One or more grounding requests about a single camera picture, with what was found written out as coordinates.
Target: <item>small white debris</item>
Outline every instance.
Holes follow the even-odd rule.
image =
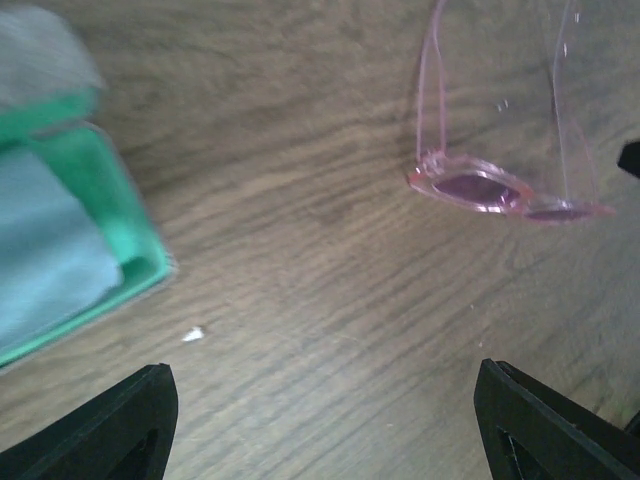
[[[195,342],[196,340],[200,340],[202,338],[204,338],[204,332],[202,331],[202,328],[193,327],[191,330],[189,330],[189,333],[182,337],[182,341]]]
[[[502,112],[502,110],[506,110],[507,108],[509,108],[509,100],[503,98],[501,103],[496,103],[496,108],[499,112]]]

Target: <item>sunglasses temple arm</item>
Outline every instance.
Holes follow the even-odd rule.
[[[429,47],[433,42],[434,51],[436,54],[437,65],[438,65],[438,90],[439,90],[439,126],[440,126],[440,150],[445,151],[447,147],[447,106],[446,106],[446,90],[445,90],[445,71],[444,64],[442,62],[442,55],[440,53],[440,45],[438,41],[438,30],[440,27],[440,18],[442,17],[442,10],[444,9],[445,4],[448,0],[438,0],[438,4],[433,13],[433,18],[431,21],[431,25],[429,30],[427,31],[424,41],[422,44],[422,52],[420,55],[420,75],[418,79],[418,125],[416,132],[416,154],[418,157],[418,162],[421,162],[421,157],[423,153],[423,145],[422,145],[422,129],[424,122],[424,88],[425,88],[425,80],[426,80],[426,71],[427,71],[427,55],[429,53]]]
[[[588,163],[590,179],[591,179],[591,192],[593,198],[597,198],[598,188],[596,185],[596,171],[595,171],[595,163],[591,157],[591,152],[589,151],[589,146],[578,122],[571,115],[569,106],[567,102],[564,100],[563,96],[563,73],[564,73],[564,64],[567,61],[567,56],[569,55],[569,49],[572,49],[572,42],[576,41],[576,38],[573,38],[572,34],[573,30],[576,28],[575,24],[580,22],[580,13],[578,10],[578,0],[567,0],[565,4],[564,13],[562,16],[562,24],[560,26],[560,32],[558,33],[558,39],[556,42],[556,50],[553,60],[553,72],[552,72],[552,82],[553,82],[553,100],[554,100],[554,108],[555,108],[555,117],[558,125],[558,136],[560,141],[560,155],[562,160],[562,173],[564,175],[564,188],[565,195],[568,198],[572,193],[570,191],[569,183],[568,183],[568,172],[567,172],[567,156],[576,155],[575,152],[569,152],[568,148],[568,139],[567,137],[571,135],[571,131],[574,132],[577,139],[579,139],[580,144],[584,148],[584,156],[585,160]]]
[[[563,66],[566,61],[567,43],[566,43],[566,30],[567,23],[571,12],[574,10],[575,0],[567,0],[562,14],[562,23],[560,24],[560,31],[558,32],[558,38],[556,39],[556,48],[553,57],[553,70],[551,72],[551,82],[553,90],[553,107],[555,110],[555,120],[558,127],[558,140],[560,142],[560,159],[562,162],[562,176],[564,181],[564,195],[569,197],[569,183],[567,179],[567,131],[564,125],[564,118],[566,116],[565,105],[563,102],[562,93],[562,73]]]

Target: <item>sunglasses frame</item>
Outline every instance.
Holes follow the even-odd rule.
[[[538,223],[561,224],[586,219],[596,215],[614,213],[614,211],[609,207],[599,205],[595,202],[576,201],[542,192],[536,192],[524,180],[486,160],[482,160],[471,155],[459,155],[455,157],[448,156],[446,132],[446,74],[438,38],[440,18],[447,2],[448,0],[438,0],[430,27],[424,37],[422,52],[420,55],[420,74],[417,95],[418,117],[416,130],[417,166],[415,171],[410,173],[407,178],[411,188],[432,198],[444,200],[448,203],[476,212],[519,215]],[[565,32],[568,22],[571,21],[570,18],[573,18],[573,21],[576,23],[578,23],[580,19],[580,13],[576,13],[577,7],[578,4],[576,0],[567,0],[565,4],[562,25],[558,32],[554,53],[551,89],[554,100],[554,117],[560,140],[560,155],[562,156],[561,160],[565,181],[565,193],[568,193],[568,184],[564,155],[567,137],[571,134],[570,130],[573,130],[573,134],[577,134],[580,146],[584,150],[583,155],[581,155],[584,158],[581,161],[589,164],[588,168],[591,175],[592,195],[595,199],[598,198],[597,186],[595,183],[595,166],[591,159],[584,134],[574,119],[570,120],[569,126],[565,126],[561,118],[563,115],[568,116],[568,109],[560,98],[561,59],[567,56]],[[437,149],[431,148],[425,150],[422,139],[424,128],[423,104],[428,54],[431,50],[435,53],[438,69],[440,147]],[[438,188],[438,186],[442,185],[444,182],[463,177],[476,177],[477,181],[484,183],[484,186],[488,188],[496,186],[504,187],[504,193],[496,197],[497,201],[474,201],[470,200],[469,196],[453,195],[443,191],[442,188]]]

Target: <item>black object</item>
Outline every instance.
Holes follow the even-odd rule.
[[[640,178],[640,141],[627,143],[624,146],[618,166],[625,172]]]
[[[168,365],[148,365],[0,453],[2,480],[160,480],[178,419]]]
[[[480,366],[474,405],[495,480],[640,479],[640,415],[622,431],[493,360]]]

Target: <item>gray cloth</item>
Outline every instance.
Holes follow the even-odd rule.
[[[0,11],[0,110],[85,87],[104,84],[67,22],[32,6]]]
[[[0,155],[0,356],[121,282],[100,230],[33,153]]]

